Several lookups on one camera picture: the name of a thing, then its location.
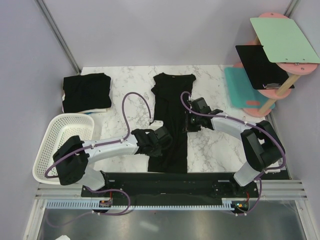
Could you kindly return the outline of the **black printed t shirt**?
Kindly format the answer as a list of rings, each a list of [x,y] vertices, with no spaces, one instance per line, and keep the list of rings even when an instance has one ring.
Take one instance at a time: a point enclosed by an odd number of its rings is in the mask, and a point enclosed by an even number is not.
[[[155,96],[154,119],[163,121],[172,137],[169,148],[159,157],[148,160],[149,172],[185,174],[188,170],[188,135],[186,127],[186,108],[181,102],[183,92],[192,92],[196,76],[169,75],[160,73],[153,77],[155,85],[151,92]]]

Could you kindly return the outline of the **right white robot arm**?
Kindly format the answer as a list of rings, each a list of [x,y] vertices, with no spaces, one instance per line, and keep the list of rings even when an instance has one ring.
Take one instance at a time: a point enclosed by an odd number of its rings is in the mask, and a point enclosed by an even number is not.
[[[197,132],[201,128],[226,133],[242,142],[246,162],[233,175],[234,181],[229,184],[229,191],[235,197],[242,196],[247,191],[247,185],[270,171],[271,165],[285,159],[285,149],[274,128],[266,120],[250,123],[223,112],[216,115],[188,113],[186,131]]]

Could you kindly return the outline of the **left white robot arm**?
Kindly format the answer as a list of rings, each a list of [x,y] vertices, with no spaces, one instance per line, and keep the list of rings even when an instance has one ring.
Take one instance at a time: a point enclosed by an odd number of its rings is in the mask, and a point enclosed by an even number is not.
[[[172,137],[164,126],[156,130],[135,129],[127,138],[83,141],[75,135],[53,155],[54,167],[60,185],[81,184],[104,197],[110,191],[107,176],[101,170],[94,170],[91,164],[126,155],[158,157],[171,141]]]

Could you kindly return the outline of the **folded black t shirt stack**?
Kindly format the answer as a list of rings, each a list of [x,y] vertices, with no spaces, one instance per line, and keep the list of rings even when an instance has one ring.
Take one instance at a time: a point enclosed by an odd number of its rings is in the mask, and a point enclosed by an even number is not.
[[[68,76],[63,79],[64,113],[105,111],[112,106],[111,77],[104,73]]]

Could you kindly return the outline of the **teal mat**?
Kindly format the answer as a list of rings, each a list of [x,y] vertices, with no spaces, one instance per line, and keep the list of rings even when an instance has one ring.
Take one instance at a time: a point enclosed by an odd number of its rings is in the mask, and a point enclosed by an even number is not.
[[[259,109],[267,102],[268,98],[252,87],[244,68],[226,67],[224,74],[229,98],[234,107]]]

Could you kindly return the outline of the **black clipboard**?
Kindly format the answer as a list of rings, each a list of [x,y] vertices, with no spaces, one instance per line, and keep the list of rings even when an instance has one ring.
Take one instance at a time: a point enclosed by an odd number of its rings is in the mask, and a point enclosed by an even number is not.
[[[285,70],[268,60],[262,45],[237,45],[235,49],[254,89],[278,89],[289,78]]]

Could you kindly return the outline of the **white perforated laundry basket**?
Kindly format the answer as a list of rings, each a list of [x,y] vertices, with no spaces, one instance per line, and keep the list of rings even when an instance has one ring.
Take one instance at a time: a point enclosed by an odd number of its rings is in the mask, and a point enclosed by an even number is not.
[[[63,113],[54,117],[44,134],[36,155],[32,175],[42,184],[59,185],[58,178],[46,178],[45,172],[53,161],[53,154],[72,136],[82,140],[91,140],[94,134],[94,119],[81,113]]]

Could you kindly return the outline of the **pink wooden shelf stand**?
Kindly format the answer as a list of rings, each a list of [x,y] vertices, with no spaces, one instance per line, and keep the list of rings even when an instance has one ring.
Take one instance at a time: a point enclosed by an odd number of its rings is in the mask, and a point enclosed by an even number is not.
[[[311,74],[320,58],[293,19],[276,12],[250,18],[256,37],[235,47],[240,62],[235,69],[245,71],[253,91],[264,100],[246,100],[248,115],[268,115],[278,100],[286,98],[295,82]]]

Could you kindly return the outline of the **green clipboard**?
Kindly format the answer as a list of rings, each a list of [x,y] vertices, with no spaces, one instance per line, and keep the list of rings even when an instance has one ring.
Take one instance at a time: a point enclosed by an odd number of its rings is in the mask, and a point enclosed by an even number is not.
[[[270,62],[320,63],[317,53],[294,20],[252,17],[250,22]]]

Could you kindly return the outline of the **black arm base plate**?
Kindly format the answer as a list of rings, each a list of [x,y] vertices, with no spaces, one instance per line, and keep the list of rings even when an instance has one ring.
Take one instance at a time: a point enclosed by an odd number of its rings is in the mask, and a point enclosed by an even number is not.
[[[107,173],[107,188],[121,189],[130,197],[161,194],[209,195],[217,198],[256,198],[254,182],[239,186],[232,172],[199,173]]]

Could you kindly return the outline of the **aluminium frame rail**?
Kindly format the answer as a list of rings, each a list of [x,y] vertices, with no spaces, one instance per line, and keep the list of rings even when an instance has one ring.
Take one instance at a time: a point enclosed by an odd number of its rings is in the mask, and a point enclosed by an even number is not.
[[[55,36],[58,44],[60,45],[62,51],[64,52],[66,58],[68,59],[69,63],[71,64],[73,70],[80,75],[82,70],[80,68],[80,65],[77,63],[74,55],[72,54],[63,34],[61,33],[49,7],[47,6],[46,2],[44,0],[35,0],[35,3],[37,4],[38,8],[40,9],[44,19],[46,20],[49,28],[53,32],[53,35]]]

